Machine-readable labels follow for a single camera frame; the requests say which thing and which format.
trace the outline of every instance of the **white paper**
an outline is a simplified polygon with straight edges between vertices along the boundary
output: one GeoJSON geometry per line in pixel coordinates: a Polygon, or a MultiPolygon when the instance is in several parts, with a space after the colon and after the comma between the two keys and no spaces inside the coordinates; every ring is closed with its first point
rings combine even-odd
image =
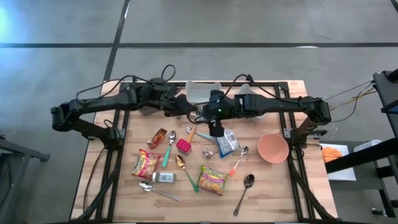
{"type": "MultiPolygon", "coordinates": [[[[341,152],[342,156],[347,156],[349,154],[347,146],[344,145],[334,145],[334,144],[320,144],[322,147],[331,147],[333,149],[337,149],[341,152]]],[[[337,172],[332,172],[328,174],[329,180],[350,180],[356,181],[354,169],[348,168],[345,170],[340,170],[337,172]]]]}

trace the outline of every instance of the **salt shaker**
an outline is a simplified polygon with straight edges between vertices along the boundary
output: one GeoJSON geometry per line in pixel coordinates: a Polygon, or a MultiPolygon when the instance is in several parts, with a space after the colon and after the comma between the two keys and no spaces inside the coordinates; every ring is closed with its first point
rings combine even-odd
{"type": "Polygon", "coordinates": [[[159,183],[174,183],[176,180],[176,175],[173,173],[166,172],[154,172],[152,174],[152,181],[159,183]]]}

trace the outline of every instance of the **ramen packet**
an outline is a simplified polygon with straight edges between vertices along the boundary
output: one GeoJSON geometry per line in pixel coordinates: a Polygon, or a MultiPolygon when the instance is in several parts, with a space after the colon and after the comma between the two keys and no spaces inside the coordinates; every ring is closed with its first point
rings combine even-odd
{"type": "Polygon", "coordinates": [[[197,186],[201,189],[222,195],[228,174],[223,174],[202,165],[197,186]]]}
{"type": "Polygon", "coordinates": [[[160,155],[148,153],[140,149],[137,157],[136,165],[132,170],[132,175],[136,175],[145,179],[152,180],[152,174],[159,165],[160,155]]]}

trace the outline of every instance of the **blue packet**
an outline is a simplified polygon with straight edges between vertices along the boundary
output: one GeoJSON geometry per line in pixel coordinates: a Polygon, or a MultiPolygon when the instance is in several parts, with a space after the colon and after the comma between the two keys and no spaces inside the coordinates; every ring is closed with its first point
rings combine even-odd
{"type": "Polygon", "coordinates": [[[224,158],[225,156],[231,154],[235,150],[241,148],[241,146],[238,143],[238,140],[236,140],[235,135],[231,130],[225,129],[224,136],[217,137],[215,139],[221,158],[224,158]]]}

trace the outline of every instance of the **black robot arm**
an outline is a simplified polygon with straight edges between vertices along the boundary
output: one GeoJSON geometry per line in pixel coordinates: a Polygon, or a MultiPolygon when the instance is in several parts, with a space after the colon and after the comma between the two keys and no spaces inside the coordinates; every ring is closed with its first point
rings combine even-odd
{"type": "Polygon", "coordinates": [[[87,113],[107,110],[135,111],[143,106],[162,110],[165,116],[185,115],[195,110],[183,94],[175,97],[178,88],[166,83],[162,78],[151,79],[149,83],[132,82],[117,95],[93,99],[74,99],[51,109],[52,127],[56,131],[78,131],[84,137],[99,138],[106,149],[119,147],[120,130],[103,128],[80,119],[87,113]]]}
{"type": "Polygon", "coordinates": [[[296,146],[303,146],[311,131],[331,121],[328,103],[311,96],[287,100],[266,98],[257,94],[242,94],[235,95],[231,99],[224,96],[222,91],[212,90],[209,102],[203,107],[201,117],[204,123],[209,125],[210,135],[215,137],[224,135],[224,128],[221,125],[221,120],[224,119],[252,118],[270,112],[303,112],[308,118],[290,133],[290,139],[296,146]]]}

